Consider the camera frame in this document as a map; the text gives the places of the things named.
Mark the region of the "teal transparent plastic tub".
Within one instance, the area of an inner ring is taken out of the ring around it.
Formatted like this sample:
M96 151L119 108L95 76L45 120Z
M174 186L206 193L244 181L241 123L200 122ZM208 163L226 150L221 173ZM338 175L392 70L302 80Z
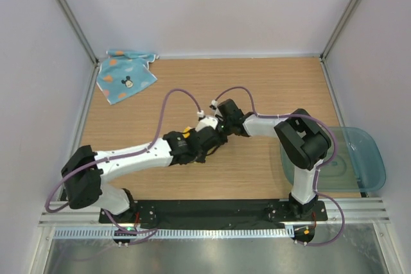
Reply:
M385 166L374 139L355 127L331 127L338 143L334 159L320 169L317 190L371 193L386 181Z

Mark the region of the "blue cartoon mouse towel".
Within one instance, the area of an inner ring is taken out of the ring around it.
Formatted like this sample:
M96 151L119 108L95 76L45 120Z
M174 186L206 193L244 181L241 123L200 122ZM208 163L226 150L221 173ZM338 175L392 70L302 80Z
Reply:
M158 59L155 53L110 49L100 64L96 84L109 104L114 105L151 86L157 81L150 64Z

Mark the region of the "yellow green crocodile towel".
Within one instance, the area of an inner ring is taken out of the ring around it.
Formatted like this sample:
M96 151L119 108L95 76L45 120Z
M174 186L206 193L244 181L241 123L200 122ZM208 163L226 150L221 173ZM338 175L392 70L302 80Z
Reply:
M183 132L182 132L182 134L183 134L183 137L184 138L187 138L187 137L189 137L189 135L190 135L190 131L192 130L192 128L191 127L186 127L184 130L183 130Z

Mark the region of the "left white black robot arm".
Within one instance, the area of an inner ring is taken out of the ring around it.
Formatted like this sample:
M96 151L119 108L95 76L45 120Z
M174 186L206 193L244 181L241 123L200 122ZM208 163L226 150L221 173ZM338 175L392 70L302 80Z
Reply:
M70 209L95 206L109 211L123 223L135 218L131 192L109 184L121 176L155 167L204 163L210 151L227 142L219 128L169 132L148 144L115 151L93 151L80 147L62 170Z

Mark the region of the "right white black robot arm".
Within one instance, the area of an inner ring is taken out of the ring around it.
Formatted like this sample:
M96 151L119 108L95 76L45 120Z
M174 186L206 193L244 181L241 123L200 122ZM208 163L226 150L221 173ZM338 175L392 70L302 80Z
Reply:
M288 197L290 214L298 220L306 219L318 200L315 184L319 167L331 147L331 139L319 124L301 108L292 114L260 115L244 114L238 108L224 111L220 107L215 115L224 122L229 135L278 138L294 165L293 187Z

